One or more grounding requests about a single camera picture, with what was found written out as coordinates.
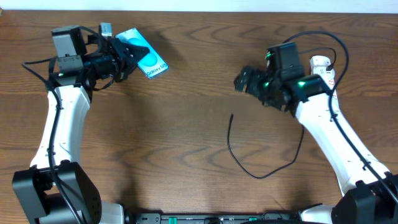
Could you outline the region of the silver Galaxy smartphone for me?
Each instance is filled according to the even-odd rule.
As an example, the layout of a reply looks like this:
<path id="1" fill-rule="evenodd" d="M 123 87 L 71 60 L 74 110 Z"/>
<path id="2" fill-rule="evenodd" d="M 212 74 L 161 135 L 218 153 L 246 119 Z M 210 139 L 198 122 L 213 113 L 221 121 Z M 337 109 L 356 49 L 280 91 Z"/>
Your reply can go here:
<path id="1" fill-rule="evenodd" d="M 119 33 L 115 38 L 118 38 L 125 44 L 147 47 L 149 49 L 149 53 L 138 62 L 138 67 L 147 78 L 154 78 L 169 69 L 169 65 L 166 61 L 155 51 L 151 44 L 136 28 Z"/>

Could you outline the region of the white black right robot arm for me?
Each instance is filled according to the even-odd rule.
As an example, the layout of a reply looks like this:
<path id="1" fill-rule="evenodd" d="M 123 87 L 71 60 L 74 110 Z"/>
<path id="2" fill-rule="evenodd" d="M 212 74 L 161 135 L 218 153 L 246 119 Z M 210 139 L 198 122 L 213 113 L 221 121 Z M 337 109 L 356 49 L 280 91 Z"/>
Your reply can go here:
<path id="1" fill-rule="evenodd" d="M 276 213 L 276 223 L 397 223 L 397 176 L 367 149 L 342 114 L 334 61 L 314 55 L 310 74 L 293 42 L 268 48 L 266 70 L 245 66 L 237 91 L 263 105 L 289 111 L 319 145 L 335 172 L 342 198 L 336 205 L 311 205 Z"/>

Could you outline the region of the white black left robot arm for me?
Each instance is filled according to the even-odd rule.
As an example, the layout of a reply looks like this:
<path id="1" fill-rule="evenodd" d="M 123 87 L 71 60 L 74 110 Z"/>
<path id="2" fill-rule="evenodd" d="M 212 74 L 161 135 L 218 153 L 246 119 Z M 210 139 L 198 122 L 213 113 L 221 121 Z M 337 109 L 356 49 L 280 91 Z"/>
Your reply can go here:
<path id="1" fill-rule="evenodd" d="M 49 110 L 30 166 L 15 172 L 12 188 L 30 223 L 134 223 L 128 209 L 104 202 L 81 168 L 83 126 L 96 82 L 119 83 L 142 64 L 150 45 L 136 29 L 113 35 L 65 26 L 52 31 L 56 56 L 47 60 Z"/>

